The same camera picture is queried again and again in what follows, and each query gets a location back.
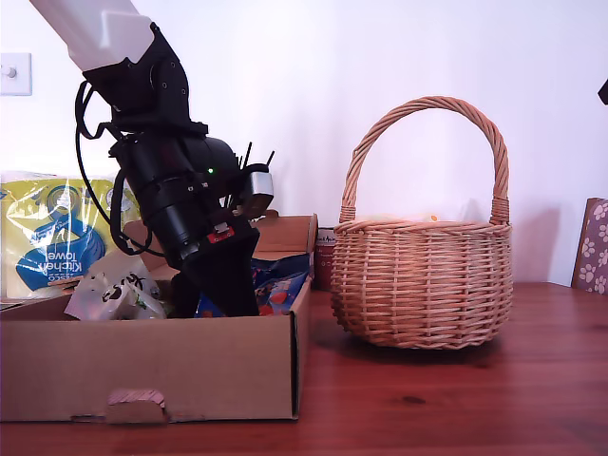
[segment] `wire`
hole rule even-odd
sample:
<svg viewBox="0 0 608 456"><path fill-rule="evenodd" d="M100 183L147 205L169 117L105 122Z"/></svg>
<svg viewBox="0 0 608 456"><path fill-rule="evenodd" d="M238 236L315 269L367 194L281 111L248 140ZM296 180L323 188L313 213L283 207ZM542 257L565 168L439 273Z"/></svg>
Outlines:
<svg viewBox="0 0 608 456"><path fill-rule="evenodd" d="M86 90L87 84L88 84L87 81L83 81L80 84L80 87L78 89L78 94L76 95L76 102L75 102L75 106L74 106L74 113L76 116L76 141L75 141L75 143L76 143L76 160L78 161L78 167L80 169L80 174L83 176L83 181L85 182L85 187L86 187L86 190L88 191L88 194L90 195L91 199L93 200L95 207L97 207L97 210L102 215L102 218L104 218L104 220L108 224L111 225L111 219L108 216L108 214L105 212L102 205L99 203L99 200L97 199L97 196L95 195L95 191L93 190L93 186L91 185L91 182L89 181L89 179L86 175L85 165L83 163L83 154L82 154L82 150L81 150L80 135L83 135L88 140L97 140L97 139L101 138L101 136L104 134L104 131L107 130L117 141L124 139L124 136L111 123L100 123L99 125L97 125L97 131L95 132L95 135L90 134L90 132L88 131L88 128L86 128L85 112L86 112L86 107L88 106L88 102L90 101L91 97L93 96L95 89L92 87L85 96L85 90ZM135 251L137 254L141 253L141 252L147 252L148 254L152 254L156 257L164 257L164 254L162 254L161 252L157 252L157 251L149 248L150 244L152 243L152 236L151 236L151 231L149 228L148 228L148 236L147 236L147 239L146 239L144 245L141 245L137 240L133 239L132 237L130 237L123 231L120 232L120 236L125 241L130 240L133 245L135 245L136 247L138 247L140 249L139 251Z"/></svg>

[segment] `wicker basket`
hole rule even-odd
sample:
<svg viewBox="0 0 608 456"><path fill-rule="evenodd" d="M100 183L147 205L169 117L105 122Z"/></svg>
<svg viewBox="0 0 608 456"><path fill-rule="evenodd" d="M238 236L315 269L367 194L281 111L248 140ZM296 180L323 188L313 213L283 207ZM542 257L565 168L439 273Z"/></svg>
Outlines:
<svg viewBox="0 0 608 456"><path fill-rule="evenodd" d="M459 112L479 126L494 153L489 223L355 220L357 180L378 137L399 119L429 108ZM333 251L333 314L373 344L460 349L496 335L513 294L506 146L472 105L426 97L396 107L354 149Z"/></svg>

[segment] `red label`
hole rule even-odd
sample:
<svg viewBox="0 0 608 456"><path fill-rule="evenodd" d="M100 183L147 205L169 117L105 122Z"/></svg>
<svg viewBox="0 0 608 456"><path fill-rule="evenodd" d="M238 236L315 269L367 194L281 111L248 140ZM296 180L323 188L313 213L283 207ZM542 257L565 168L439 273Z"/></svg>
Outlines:
<svg viewBox="0 0 608 456"><path fill-rule="evenodd" d="M235 230L233 230L232 226L231 226L230 228L228 228L227 231L224 231L223 233L212 233L210 235L207 235L207 238L209 239L209 242L211 242L212 244L215 244L216 242L220 242L221 240L225 240L234 235L235 235Z"/></svg>

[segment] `brown wooden surface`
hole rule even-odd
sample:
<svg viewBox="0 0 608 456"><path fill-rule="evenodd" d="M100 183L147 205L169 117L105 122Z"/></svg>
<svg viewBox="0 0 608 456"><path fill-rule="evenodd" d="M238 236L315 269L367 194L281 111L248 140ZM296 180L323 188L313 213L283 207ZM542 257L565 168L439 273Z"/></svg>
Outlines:
<svg viewBox="0 0 608 456"><path fill-rule="evenodd" d="M4 424L2 456L608 454L606 296L518 285L501 335L461 351L360 342L324 293L312 331L298 423Z"/></svg>

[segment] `plastic wrapping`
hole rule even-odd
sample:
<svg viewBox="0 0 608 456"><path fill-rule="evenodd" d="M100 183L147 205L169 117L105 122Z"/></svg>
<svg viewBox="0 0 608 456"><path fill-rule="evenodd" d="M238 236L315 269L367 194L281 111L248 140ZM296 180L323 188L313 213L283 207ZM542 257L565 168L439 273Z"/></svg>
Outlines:
<svg viewBox="0 0 608 456"><path fill-rule="evenodd" d="M80 281L66 314L80 320L166 318L157 283L139 256L113 252Z"/></svg>
<svg viewBox="0 0 608 456"><path fill-rule="evenodd" d="M109 214L113 183L92 180ZM50 297L57 280L83 276L93 262L116 249L109 225L82 179L20 174L4 176L2 209L2 296ZM139 218L130 190L124 191L123 224Z"/></svg>

